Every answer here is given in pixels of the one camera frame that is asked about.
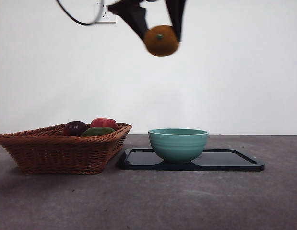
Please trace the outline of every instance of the tray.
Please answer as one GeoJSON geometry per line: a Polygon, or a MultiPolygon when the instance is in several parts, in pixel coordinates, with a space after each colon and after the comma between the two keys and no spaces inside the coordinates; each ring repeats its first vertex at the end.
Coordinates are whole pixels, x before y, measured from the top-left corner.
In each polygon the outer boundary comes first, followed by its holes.
{"type": "Polygon", "coordinates": [[[234,149],[204,149],[190,163],[171,164],[152,149],[127,149],[117,162],[125,170],[262,171],[264,162],[234,149]]]}

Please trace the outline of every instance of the electrical outlet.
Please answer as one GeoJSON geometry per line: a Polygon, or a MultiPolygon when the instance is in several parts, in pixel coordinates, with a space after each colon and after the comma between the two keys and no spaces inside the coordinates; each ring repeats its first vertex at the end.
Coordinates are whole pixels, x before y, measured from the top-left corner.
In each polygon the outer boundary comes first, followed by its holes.
{"type": "Polygon", "coordinates": [[[115,24],[116,23],[116,15],[112,12],[108,11],[108,5],[111,1],[104,0],[104,4],[101,6],[101,1],[97,0],[95,4],[95,16],[97,16],[100,7],[102,8],[101,18],[96,22],[96,24],[115,24]]]}

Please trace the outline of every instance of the teal bowl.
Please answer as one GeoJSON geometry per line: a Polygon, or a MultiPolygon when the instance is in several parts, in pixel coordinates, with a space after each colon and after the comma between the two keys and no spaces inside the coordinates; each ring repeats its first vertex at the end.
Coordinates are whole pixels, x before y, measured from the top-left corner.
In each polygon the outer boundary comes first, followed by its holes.
{"type": "Polygon", "coordinates": [[[197,158],[205,149],[208,132],[185,128],[148,131],[154,152],[169,163],[184,164],[197,158]]]}

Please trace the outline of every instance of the brown basket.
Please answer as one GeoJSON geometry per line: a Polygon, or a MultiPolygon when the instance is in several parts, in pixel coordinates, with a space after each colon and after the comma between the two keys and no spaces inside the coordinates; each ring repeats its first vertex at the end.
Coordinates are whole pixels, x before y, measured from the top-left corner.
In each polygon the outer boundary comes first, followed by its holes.
{"type": "Polygon", "coordinates": [[[101,173],[123,146],[132,128],[118,123],[118,130],[101,136],[64,136],[65,124],[46,128],[0,134],[0,144],[14,158],[24,173],[101,173]]]}

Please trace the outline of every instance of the red apple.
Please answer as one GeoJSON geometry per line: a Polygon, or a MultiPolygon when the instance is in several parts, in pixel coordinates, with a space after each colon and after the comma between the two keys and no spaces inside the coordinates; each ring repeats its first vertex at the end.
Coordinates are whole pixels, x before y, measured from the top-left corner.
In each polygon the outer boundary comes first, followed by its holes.
{"type": "Polygon", "coordinates": [[[91,122],[90,127],[109,127],[114,130],[118,130],[116,121],[108,118],[96,118],[91,122]]]}

